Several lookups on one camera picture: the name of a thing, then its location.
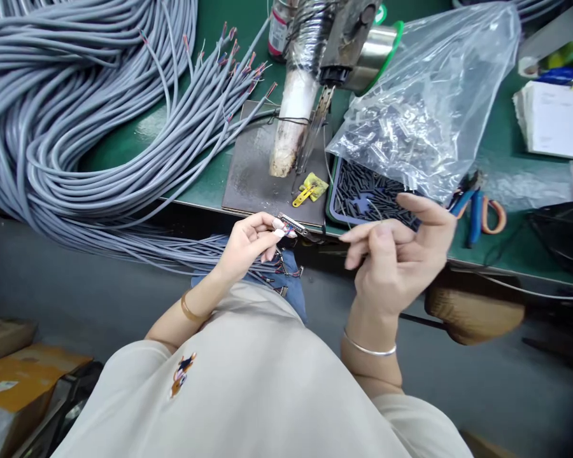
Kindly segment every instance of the sleeve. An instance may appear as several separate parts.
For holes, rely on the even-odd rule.
[[[142,385],[171,356],[163,344],[153,340],[140,340],[121,348],[106,362],[85,408],[94,411],[118,401]]]
[[[454,423],[438,408],[405,394],[372,401],[412,458],[472,458]]]

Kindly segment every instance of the plastic bag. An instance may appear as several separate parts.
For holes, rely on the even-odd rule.
[[[447,202],[476,157],[519,37],[507,2],[406,24],[388,70],[352,101],[327,151]]]
[[[491,160],[488,154],[476,158],[474,168],[492,170],[492,179],[484,182],[484,194],[499,201],[508,212],[573,201],[572,161],[518,158],[515,169],[510,162],[490,167]]]

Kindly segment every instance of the gray floor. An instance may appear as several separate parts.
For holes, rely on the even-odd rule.
[[[337,352],[355,292],[350,278],[326,270],[308,268],[302,281],[309,327]],[[106,360],[142,338],[187,286],[176,274],[67,251],[0,218],[0,316],[36,320],[46,343]],[[409,312],[425,315],[420,301]],[[464,347],[441,330],[401,320],[404,389],[521,458],[569,455],[573,371],[525,347],[520,338],[532,331],[523,326]]]

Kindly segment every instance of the black fan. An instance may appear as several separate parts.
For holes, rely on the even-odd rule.
[[[541,207],[528,221],[558,264],[573,273],[573,202]]]

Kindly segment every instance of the silver bangle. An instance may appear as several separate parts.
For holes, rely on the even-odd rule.
[[[348,334],[346,334],[346,328],[344,328],[344,337],[346,337],[346,340],[349,341],[350,345],[352,345],[354,348],[356,348],[359,351],[362,351],[363,353],[370,354],[372,356],[391,356],[392,354],[395,354],[395,352],[397,351],[397,344],[395,344],[395,346],[392,347],[387,352],[373,352],[371,350],[367,350],[361,347],[360,345],[357,345],[355,342],[352,341],[350,337],[348,337]]]

